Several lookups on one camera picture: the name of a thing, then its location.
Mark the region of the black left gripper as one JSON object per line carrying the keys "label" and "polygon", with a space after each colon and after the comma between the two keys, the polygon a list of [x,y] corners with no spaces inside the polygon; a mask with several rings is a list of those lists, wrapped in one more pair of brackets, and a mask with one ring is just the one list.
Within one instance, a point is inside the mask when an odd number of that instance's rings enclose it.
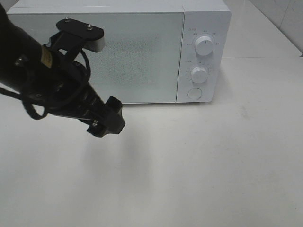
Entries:
{"label": "black left gripper", "polygon": [[48,45],[40,45],[23,30],[14,35],[21,49],[15,67],[23,76],[14,97],[33,119],[53,114],[82,121],[95,137],[120,134],[123,105],[113,96],[103,102],[89,84],[84,40],[59,31]]}

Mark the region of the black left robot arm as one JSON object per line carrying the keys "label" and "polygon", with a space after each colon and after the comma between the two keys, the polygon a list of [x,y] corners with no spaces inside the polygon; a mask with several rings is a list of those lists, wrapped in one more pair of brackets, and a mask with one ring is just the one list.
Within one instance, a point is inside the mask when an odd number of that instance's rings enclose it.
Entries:
{"label": "black left robot arm", "polygon": [[103,49],[104,30],[71,18],[56,26],[58,32],[41,45],[1,8],[0,82],[6,88],[0,92],[20,100],[34,120],[52,114],[87,124],[95,137],[119,134],[125,126],[122,103],[113,96],[102,101],[89,84],[85,51]]}

